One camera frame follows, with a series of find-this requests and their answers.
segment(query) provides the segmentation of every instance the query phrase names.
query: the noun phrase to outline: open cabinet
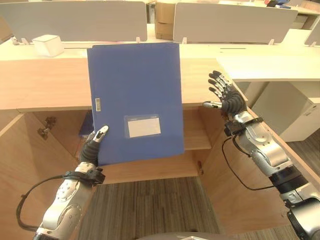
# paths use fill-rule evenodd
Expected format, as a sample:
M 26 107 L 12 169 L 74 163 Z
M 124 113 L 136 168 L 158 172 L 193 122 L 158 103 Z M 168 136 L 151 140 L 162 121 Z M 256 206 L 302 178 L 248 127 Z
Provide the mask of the open cabinet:
M 75 155 L 77 149 L 81 148 L 78 133 L 86 112 L 0 112 L 0 222 L 4 238 L 32 238 L 32 232 L 20 229 L 17 224 L 15 211 L 20 196 L 43 179 L 75 169 Z M 43 139 L 38 129 L 45 127 L 47 117 L 56 117 L 56 124 L 48 133 L 48 138 Z M 183 121 L 184 154 L 104 166 L 104 183 L 199 176 L 222 231 L 226 234 L 289 224 L 287 209 L 275 188 L 250 191 L 228 169 L 221 151 L 227 137 L 219 110 L 185 107 Z M 320 178 L 275 133 L 274 137 L 296 167 L 320 189 Z M 254 162 L 239 152 L 231 142 L 226 144 L 225 152 L 230 164 L 247 185 L 254 188 L 270 185 L 269 179 Z M 30 195 L 21 215 L 24 222 L 35 226 L 41 223 L 60 183 L 60 180 L 45 183 Z

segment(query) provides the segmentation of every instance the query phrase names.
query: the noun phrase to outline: wooden desk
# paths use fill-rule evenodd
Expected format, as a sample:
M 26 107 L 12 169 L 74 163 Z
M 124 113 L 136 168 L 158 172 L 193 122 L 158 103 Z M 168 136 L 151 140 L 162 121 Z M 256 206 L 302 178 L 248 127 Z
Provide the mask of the wooden desk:
M 293 49 L 317 55 L 317 50 Z M 38 57 L 32 46 L 0 45 L 0 151 L 1 223 L 4 238 L 26 239 L 32 233 L 16 225 L 15 208 L 20 195 L 45 177 L 69 171 L 76 165 L 79 129 L 91 106 L 84 49 L 66 49 L 55 58 Z M 208 91 L 208 72 L 224 72 L 216 56 L 291 56 L 280 45 L 182 44 L 181 91 L 185 153 L 162 159 L 140 160 L 103 167 L 105 183 L 200 176 L 213 208 L 228 234 L 243 233 L 289 224 L 286 208 L 275 189 L 249 191 L 232 175 L 223 161 L 221 144 L 226 139 L 220 111 L 199 107 L 203 101 L 217 100 Z M 42 139 L 37 130 L 46 117 L 55 116 L 56 125 Z M 320 189 L 320 178 L 276 134 L 279 144 L 304 174 Z M 254 162 L 231 144 L 226 154 L 232 166 L 252 187 L 269 185 Z M 40 188 L 30 198 L 32 208 L 22 218 L 34 225 L 53 199 L 53 188 Z

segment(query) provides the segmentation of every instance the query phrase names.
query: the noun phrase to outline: robotic arm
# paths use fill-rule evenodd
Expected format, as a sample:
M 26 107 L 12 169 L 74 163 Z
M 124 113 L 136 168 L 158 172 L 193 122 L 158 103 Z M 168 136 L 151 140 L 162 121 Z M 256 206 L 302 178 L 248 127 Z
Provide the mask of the robotic arm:
M 80 153 L 80 164 L 75 171 L 64 175 L 54 202 L 43 216 L 33 240 L 68 240 L 83 217 L 94 192 L 94 186 L 102 184 L 105 176 L 98 166 L 100 142 L 109 127 L 103 126 L 92 133 Z
M 285 151 L 275 142 L 272 134 L 254 118 L 238 90 L 218 71 L 209 74 L 209 83 L 221 102 L 207 101 L 207 108 L 218 108 L 227 115 L 224 132 L 238 136 L 239 144 L 259 169 L 269 177 L 289 208 L 287 213 L 297 236 L 302 240 L 320 239 L 320 193 L 293 165 Z

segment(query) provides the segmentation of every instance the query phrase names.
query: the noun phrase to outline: cardboard box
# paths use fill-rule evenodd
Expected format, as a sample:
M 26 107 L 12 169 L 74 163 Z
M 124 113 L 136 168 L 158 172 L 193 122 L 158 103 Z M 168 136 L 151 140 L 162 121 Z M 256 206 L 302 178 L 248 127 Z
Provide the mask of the cardboard box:
M 175 8 L 179 0 L 157 1 L 155 3 L 155 37 L 157 39 L 173 40 Z
M 176 3 L 179 1 L 157 1 L 155 3 L 155 22 L 174 24 Z
M 155 37 L 157 39 L 172 40 L 174 38 L 174 24 L 155 22 Z
M 10 27 L 6 23 L 5 19 L 0 16 L 0 43 L 8 40 L 12 36 L 13 34 Z

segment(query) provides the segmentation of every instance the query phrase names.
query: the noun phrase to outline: blue binder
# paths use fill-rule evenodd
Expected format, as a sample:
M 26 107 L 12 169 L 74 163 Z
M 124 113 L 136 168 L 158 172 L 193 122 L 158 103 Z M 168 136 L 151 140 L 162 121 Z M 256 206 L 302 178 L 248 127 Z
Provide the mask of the blue binder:
M 94 129 L 109 125 L 100 166 L 184 152 L 179 44 L 87 50 Z

